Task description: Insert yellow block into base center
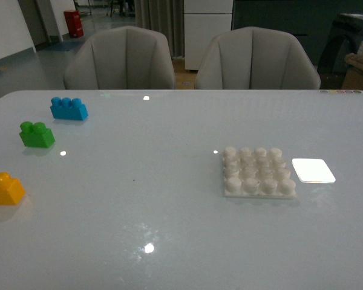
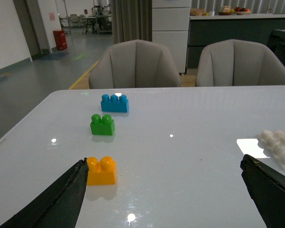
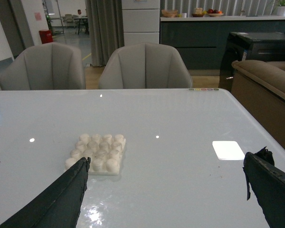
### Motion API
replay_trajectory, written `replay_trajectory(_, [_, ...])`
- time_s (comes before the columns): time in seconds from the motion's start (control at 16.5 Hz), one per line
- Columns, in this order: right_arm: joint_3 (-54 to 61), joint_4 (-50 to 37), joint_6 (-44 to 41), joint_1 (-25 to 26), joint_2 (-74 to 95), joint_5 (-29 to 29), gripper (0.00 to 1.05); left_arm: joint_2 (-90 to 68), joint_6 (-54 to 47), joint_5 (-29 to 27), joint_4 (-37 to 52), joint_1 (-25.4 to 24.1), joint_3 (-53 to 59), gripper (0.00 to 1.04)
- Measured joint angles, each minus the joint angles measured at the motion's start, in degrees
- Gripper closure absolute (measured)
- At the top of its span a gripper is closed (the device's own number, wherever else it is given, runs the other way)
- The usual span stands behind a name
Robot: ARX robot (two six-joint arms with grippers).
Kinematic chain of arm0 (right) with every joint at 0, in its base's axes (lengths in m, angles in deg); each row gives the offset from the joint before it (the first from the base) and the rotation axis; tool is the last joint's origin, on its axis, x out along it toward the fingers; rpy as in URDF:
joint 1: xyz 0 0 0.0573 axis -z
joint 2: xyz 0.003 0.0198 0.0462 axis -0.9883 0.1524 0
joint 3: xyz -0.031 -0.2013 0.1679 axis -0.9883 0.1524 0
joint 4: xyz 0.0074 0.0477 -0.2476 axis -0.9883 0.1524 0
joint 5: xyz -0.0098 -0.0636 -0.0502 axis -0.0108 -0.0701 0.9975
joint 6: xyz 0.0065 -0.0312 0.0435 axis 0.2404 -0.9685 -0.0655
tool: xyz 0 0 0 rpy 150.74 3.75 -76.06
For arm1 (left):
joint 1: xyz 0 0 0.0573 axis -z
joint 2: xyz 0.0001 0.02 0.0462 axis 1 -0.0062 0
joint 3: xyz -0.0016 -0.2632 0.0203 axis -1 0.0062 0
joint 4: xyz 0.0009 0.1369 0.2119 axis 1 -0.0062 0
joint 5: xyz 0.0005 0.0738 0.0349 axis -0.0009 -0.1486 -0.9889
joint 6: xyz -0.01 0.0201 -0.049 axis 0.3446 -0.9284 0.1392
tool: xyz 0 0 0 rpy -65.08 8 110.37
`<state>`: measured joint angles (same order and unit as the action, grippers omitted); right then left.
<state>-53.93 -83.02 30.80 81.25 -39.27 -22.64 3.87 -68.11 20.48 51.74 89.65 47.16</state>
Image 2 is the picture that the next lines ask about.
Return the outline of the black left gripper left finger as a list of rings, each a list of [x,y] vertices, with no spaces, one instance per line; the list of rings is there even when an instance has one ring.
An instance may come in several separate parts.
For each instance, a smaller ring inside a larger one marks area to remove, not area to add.
[[[87,159],[79,160],[1,228],[74,228],[88,176]]]

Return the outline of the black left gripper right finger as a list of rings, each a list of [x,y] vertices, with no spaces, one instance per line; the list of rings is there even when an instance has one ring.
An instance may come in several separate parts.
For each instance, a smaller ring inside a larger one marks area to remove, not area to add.
[[[285,176],[245,154],[240,167],[247,191],[268,228],[285,228]]]

